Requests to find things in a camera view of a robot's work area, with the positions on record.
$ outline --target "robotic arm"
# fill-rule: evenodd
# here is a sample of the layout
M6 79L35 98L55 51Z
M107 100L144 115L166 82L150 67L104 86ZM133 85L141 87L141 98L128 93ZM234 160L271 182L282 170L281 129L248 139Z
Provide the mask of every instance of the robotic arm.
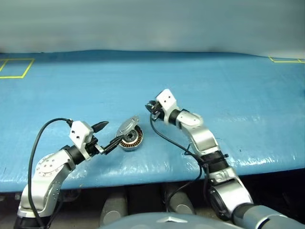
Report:
M121 142L123 136L118 136L106 147L98 145L98 139L93 133L102 130L107 124L108 122L100 122L89 126L86 122L72 122L69 137L74 145L65 146L55 154L42 158L31 181L32 200L44 227L37 221L30 206L26 186L21 196L15 229L49 228L61 185L69 173L76 165L90 160L96 154L108 154Z
M163 90L150 101L146 108L152 119L163 120L166 125L175 125L188 137L192 149L207 164L210 188L208 199L222 220L231 219L236 225L247 229L301 228L303 225L265 206L255 206L252 198L228 165L212 132L204 125L200 115L177 106L169 89Z

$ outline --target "white wall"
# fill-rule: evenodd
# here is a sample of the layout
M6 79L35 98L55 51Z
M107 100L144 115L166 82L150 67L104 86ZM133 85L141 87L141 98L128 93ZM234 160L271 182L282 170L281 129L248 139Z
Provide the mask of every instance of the white wall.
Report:
M304 58L305 1L0 1L0 52L92 49Z

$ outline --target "blue table surface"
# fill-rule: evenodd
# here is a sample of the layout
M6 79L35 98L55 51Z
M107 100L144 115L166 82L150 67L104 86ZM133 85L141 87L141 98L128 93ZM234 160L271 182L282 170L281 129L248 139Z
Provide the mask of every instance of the blue table surface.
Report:
M195 178L194 159L158 137L144 105L170 88L181 108L201 114L239 175L305 167L305 64L232 53L87 51L0 54L35 58L23 79L0 79L0 192L23 190L33 141L50 119L89 124L108 120L101 145L138 115L144 131L136 151L115 149L83 162L63 188L108 187ZM26 61L0 72L22 74ZM174 126L156 127L187 146ZM71 145L64 122L43 133L34 158Z

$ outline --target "motor component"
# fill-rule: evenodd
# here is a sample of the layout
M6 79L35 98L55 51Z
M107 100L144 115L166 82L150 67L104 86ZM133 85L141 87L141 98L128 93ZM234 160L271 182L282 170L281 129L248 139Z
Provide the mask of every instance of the motor component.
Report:
M135 150L143 140L143 131L137 125L139 122L138 116L133 116L127 119L118 129L117 136L123 136L119 146L126 151Z

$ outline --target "copper coil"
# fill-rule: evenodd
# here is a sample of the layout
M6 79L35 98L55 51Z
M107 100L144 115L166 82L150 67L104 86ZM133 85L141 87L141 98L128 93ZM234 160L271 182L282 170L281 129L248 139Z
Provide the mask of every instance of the copper coil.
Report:
M137 132L138 136L137 136L137 139L136 141L132 141L132 142L126 142L124 140L121 141L120 145L124 148L130 148L130 147L135 147L135 146L138 146L142 139L143 139L143 132L142 130L139 128L139 126L135 126L134 130Z

